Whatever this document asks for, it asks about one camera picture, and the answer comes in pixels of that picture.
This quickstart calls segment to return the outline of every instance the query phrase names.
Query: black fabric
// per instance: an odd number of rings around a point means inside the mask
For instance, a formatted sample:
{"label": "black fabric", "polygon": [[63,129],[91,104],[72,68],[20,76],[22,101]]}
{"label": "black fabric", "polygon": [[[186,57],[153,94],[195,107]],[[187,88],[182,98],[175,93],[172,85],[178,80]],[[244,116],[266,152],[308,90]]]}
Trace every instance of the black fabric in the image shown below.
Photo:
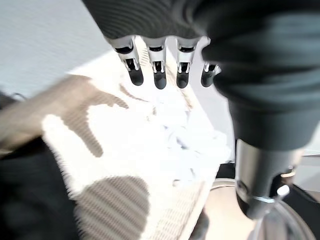
{"label": "black fabric", "polygon": [[0,160],[1,240],[77,240],[74,207],[40,138]]}
{"label": "black fabric", "polygon": [[203,0],[192,24],[211,39],[202,57],[221,68],[213,84],[228,98],[235,140],[305,146],[320,120],[320,1]]}

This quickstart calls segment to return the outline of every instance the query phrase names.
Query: black rubber fingertip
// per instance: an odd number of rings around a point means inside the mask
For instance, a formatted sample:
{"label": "black rubber fingertip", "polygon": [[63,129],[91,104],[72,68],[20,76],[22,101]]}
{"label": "black rubber fingertip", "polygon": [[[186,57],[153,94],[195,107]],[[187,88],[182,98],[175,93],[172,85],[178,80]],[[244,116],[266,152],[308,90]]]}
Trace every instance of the black rubber fingertip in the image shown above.
{"label": "black rubber fingertip", "polygon": [[210,87],[214,83],[214,76],[215,75],[212,71],[206,72],[203,70],[201,75],[201,85],[205,88]]}
{"label": "black rubber fingertip", "polygon": [[164,89],[167,85],[166,72],[157,72],[153,74],[154,85],[157,89]]}
{"label": "black rubber fingertip", "polygon": [[141,86],[144,83],[144,75],[141,68],[139,70],[129,71],[131,82],[136,86]]}
{"label": "black rubber fingertip", "polygon": [[177,73],[176,74],[176,85],[180,88],[180,89],[184,89],[189,82],[189,73]]}

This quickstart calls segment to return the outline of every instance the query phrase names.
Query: dark gray robot arm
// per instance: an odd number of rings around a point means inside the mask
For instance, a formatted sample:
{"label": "dark gray robot arm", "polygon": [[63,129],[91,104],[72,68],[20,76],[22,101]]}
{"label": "dark gray robot arm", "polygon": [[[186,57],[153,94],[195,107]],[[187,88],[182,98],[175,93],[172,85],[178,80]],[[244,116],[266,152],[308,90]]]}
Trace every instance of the dark gray robot arm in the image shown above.
{"label": "dark gray robot arm", "polygon": [[136,85],[143,78],[130,36],[144,37],[160,89],[165,55],[154,52],[163,51],[165,37],[179,37],[177,83],[183,88],[196,39],[208,36],[202,78],[212,66],[221,68],[213,83],[229,101],[242,211],[260,218],[288,193],[320,117],[318,0],[83,1]]}

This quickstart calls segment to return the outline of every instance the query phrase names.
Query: metal bowl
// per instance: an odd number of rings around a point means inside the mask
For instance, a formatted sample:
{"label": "metal bowl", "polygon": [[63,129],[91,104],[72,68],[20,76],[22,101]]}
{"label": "metal bowl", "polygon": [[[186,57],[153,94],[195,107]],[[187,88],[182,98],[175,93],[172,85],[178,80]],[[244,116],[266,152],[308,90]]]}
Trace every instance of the metal bowl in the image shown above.
{"label": "metal bowl", "polygon": [[285,202],[263,219],[252,221],[238,206],[235,180],[217,178],[205,204],[209,217],[206,240],[315,240],[303,219]]}

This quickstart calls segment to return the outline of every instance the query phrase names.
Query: dark object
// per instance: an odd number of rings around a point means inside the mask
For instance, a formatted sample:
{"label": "dark object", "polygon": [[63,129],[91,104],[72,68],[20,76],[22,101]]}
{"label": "dark object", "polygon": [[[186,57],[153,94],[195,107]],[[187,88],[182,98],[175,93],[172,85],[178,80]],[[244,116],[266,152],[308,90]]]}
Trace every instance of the dark object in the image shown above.
{"label": "dark object", "polygon": [[167,85],[166,72],[157,71],[153,73],[154,85],[157,89],[164,89]]}
{"label": "dark object", "polygon": [[1,240],[78,240],[74,207],[40,138],[0,160]]}
{"label": "dark object", "polygon": [[129,76],[131,79],[131,82],[136,86],[141,86],[144,83],[144,75],[142,73],[141,67],[139,70],[131,70],[129,71]]}
{"label": "dark object", "polygon": [[174,0],[83,0],[104,36],[118,39],[140,35],[151,39],[199,37],[173,17]]}
{"label": "dark object", "polygon": [[209,218],[206,213],[202,210],[198,221],[191,233],[189,240],[205,240],[206,234],[209,229]]}
{"label": "dark object", "polygon": [[177,72],[176,74],[176,85],[180,88],[180,89],[184,89],[189,82],[189,73],[179,73]]}
{"label": "dark object", "polygon": [[214,83],[215,73],[213,71],[202,71],[201,85],[205,88],[210,87]]}

